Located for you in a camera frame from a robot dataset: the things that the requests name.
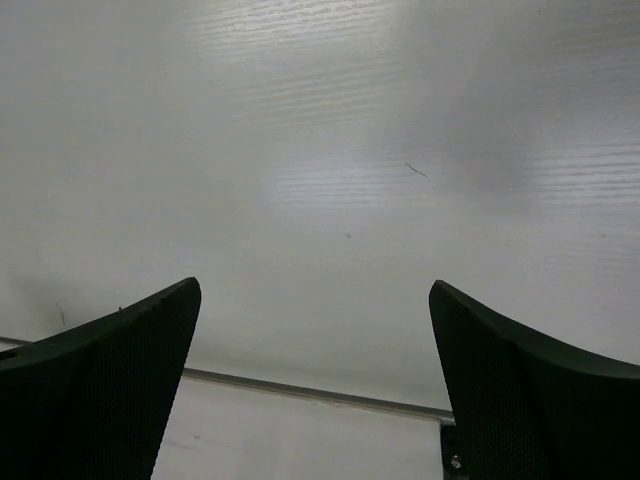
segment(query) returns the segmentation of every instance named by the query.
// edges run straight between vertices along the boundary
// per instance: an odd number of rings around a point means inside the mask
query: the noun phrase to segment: textured black pad
[[[472,480],[640,478],[640,367],[555,340],[442,281],[429,304]]]
[[[150,478],[199,309],[187,279],[0,352],[2,478]]]

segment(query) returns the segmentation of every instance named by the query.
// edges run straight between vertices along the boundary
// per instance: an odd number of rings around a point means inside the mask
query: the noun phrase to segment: metal strip
[[[24,346],[30,344],[31,342],[28,342],[26,340],[19,340],[16,338],[0,337],[0,343]],[[211,382],[220,385],[240,387],[263,393],[266,392],[284,395],[287,397],[348,405],[351,407],[376,410],[384,413],[394,413],[397,415],[429,418],[445,422],[453,421],[453,413],[451,411],[442,410],[439,408],[423,407],[420,405],[412,405],[408,403],[391,402],[388,400],[379,400],[376,398],[361,397],[358,395],[349,395],[346,393],[330,392],[326,390],[318,390],[315,388],[299,387],[296,385],[287,385],[285,383],[268,382],[266,380],[257,380],[255,378],[227,375],[225,373],[217,373],[189,367],[185,367],[183,375],[186,378],[203,380],[205,382]]]

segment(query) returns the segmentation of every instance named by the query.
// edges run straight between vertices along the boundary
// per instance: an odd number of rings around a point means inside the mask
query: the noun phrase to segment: metal bolt
[[[459,470],[462,468],[462,457],[460,457],[460,455],[453,455],[451,457],[451,466],[453,468],[455,468],[456,470]]]

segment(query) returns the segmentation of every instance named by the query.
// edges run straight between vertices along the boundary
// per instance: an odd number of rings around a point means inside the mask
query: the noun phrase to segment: black bracket
[[[440,424],[440,446],[442,449],[442,470],[444,480],[468,480],[464,457],[458,447],[455,423]]]

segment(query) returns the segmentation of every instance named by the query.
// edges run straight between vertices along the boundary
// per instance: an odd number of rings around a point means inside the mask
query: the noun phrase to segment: screw
[[[456,470],[460,470],[462,468],[462,458],[460,455],[453,455],[451,457],[451,466]]]

